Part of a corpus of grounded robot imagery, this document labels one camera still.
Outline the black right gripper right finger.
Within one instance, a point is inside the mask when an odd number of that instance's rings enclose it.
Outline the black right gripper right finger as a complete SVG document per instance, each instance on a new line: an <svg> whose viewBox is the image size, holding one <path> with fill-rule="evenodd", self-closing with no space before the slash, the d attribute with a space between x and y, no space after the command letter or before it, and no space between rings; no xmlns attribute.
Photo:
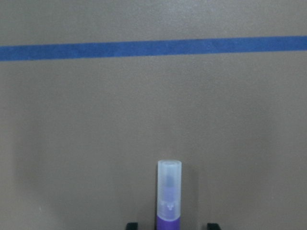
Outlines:
<svg viewBox="0 0 307 230"><path fill-rule="evenodd" d="M219 230L219 224L207 223L206 230Z"/></svg>

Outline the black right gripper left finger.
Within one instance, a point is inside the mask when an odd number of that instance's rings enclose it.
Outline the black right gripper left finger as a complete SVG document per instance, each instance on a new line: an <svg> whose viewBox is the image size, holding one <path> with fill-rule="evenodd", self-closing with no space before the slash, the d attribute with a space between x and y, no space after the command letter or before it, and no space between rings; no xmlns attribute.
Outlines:
<svg viewBox="0 0 307 230"><path fill-rule="evenodd" d="M126 230L138 230L138 222L127 223Z"/></svg>

